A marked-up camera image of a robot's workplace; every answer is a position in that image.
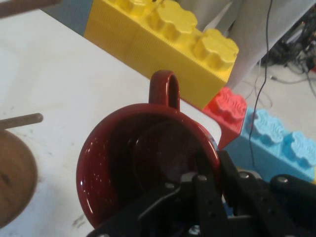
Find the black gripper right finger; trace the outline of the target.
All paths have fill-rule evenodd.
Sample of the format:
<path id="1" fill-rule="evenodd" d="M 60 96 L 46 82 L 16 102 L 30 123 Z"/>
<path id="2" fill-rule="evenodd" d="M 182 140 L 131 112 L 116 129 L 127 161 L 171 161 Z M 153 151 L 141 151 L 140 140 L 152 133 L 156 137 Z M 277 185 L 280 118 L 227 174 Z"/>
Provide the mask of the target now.
<path id="1" fill-rule="evenodd" d="M 288 174 L 269 182 L 238 171 L 228 152 L 219 151 L 221 185 L 237 213 L 255 220 L 262 237 L 314 237 L 316 235 L 316 186 Z"/>

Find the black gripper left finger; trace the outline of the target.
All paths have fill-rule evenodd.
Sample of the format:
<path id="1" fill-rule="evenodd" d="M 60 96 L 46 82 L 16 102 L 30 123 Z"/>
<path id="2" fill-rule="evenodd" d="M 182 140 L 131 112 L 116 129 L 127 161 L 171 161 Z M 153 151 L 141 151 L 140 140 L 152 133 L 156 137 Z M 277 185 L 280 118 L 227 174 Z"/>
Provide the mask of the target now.
<path id="1" fill-rule="evenodd" d="M 90 237 L 184 237 L 198 225 L 198 236 L 223 234 L 227 216 L 206 155 L 194 156 L 197 173 L 164 183 L 102 222 Z"/>

